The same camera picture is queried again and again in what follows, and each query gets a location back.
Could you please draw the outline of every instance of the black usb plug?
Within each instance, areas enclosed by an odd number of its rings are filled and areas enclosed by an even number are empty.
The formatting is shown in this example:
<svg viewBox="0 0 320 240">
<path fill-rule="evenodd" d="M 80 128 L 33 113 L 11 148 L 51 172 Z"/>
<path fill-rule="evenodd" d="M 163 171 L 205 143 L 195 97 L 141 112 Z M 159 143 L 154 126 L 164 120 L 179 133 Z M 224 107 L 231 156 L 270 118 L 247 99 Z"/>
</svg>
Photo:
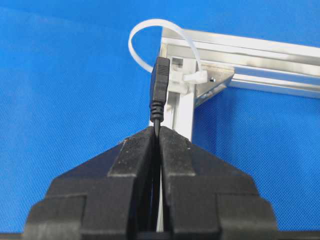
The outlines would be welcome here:
<svg viewBox="0 0 320 240">
<path fill-rule="evenodd" d="M 150 121 L 153 122 L 156 138 L 159 136 L 160 123 L 164 121 L 169 72 L 170 59 L 158 56 L 153 67 L 150 84 Z"/>
</svg>

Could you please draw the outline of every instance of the blue fabric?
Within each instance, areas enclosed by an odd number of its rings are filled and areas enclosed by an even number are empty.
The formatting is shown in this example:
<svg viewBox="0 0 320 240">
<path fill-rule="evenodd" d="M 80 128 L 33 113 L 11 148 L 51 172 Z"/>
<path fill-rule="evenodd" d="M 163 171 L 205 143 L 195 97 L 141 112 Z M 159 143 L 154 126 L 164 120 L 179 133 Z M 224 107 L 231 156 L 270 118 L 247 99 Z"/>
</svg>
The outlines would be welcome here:
<svg viewBox="0 0 320 240">
<path fill-rule="evenodd" d="M 0 2 L 0 232 L 20 232 L 57 175 L 148 124 L 140 21 L 320 47 L 306 0 Z M 150 64 L 160 28 L 139 33 Z M 193 141 L 251 174 L 282 230 L 320 230 L 320 101 L 229 88 L 195 112 Z"/>
</svg>

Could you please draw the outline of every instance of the black cable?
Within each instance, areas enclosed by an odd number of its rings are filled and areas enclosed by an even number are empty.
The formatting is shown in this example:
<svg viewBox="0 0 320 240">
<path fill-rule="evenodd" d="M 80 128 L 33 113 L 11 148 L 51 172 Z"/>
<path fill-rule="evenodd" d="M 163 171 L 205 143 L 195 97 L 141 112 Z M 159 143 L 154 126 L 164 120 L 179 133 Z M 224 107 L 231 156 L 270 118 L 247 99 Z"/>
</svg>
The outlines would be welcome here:
<svg viewBox="0 0 320 240">
<path fill-rule="evenodd" d="M 151 74 L 150 83 L 150 121 L 153 122 L 155 143 L 152 162 L 152 201 L 150 214 L 150 230 L 157 229 L 159 199 L 160 199 L 160 170 L 161 159 L 159 149 L 159 133 L 161 122 L 164 120 L 164 107 L 167 101 L 167 89 L 169 84 L 170 60 L 164 57 L 157 57 Z"/>
</svg>

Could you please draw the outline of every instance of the cable strain relief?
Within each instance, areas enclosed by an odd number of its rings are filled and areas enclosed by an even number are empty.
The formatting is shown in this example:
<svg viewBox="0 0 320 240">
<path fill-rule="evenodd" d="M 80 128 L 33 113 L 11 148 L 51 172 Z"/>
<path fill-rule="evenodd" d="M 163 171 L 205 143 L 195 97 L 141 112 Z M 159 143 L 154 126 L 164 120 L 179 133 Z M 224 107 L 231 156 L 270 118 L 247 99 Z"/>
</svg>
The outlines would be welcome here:
<svg viewBox="0 0 320 240">
<path fill-rule="evenodd" d="M 164 121 L 164 104 L 160 101 L 153 101 L 150 105 L 150 121 L 159 119 L 160 123 Z"/>
</svg>

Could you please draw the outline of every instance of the white cable tie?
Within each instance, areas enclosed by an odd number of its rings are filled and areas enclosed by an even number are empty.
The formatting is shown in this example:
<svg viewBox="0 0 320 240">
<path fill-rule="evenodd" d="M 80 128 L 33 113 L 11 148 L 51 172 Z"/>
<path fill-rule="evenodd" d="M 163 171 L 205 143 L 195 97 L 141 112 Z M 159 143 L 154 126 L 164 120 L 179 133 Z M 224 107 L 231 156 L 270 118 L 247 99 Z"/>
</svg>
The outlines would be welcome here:
<svg viewBox="0 0 320 240">
<path fill-rule="evenodd" d="M 199 82 L 199 83 L 200 82 L 201 83 L 207 82 L 207 79 L 205 79 L 205 81 L 204 81 L 204 78 L 203 78 L 207 74 L 207 71 L 202 71 L 199 52 L 198 52 L 197 48 L 195 47 L 194 42 L 191 40 L 191 38 L 188 35 L 186 35 L 185 31 L 181 27 L 174 24 L 173 22 L 163 20 L 163 19 L 149 19 L 149 20 L 142 21 L 139 24 L 137 24 L 130 32 L 129 41 L 128 41 L 129 52 L 130 52 L 131 56 L 133 57 L 133 59 L 142 68 L 147 70 L 149 73 L 151 73 L 153 70 L 153 67 L 150 66 L 149 64 L 147 64 L 145 61 L 143 61 L 141 59 L 141 57 L 134 50 L 133 45 L 132 45 L 132 38 L 137 32 L 139 32 L 142 29 L 148 28 L 148 27 L 163 27 L 163 28 L 170 29 L 170 30 L 174 31 L 177 34 L 179 34 L 181 37 L 183 37 L 184 40 L 186 40 L 186 42 L 189 44 L 190 48 L 192 49 L 192 52 L 195 56 L 195 59 L 198 64 L 199 72 L 200 72 L 200 73 L 196 72 L 198 74 L 195 73 L 196 75 L 193 76 L 193 78 L 199 77 L 199 79 L 197 79 L 194 82 Z"/>
</svg>

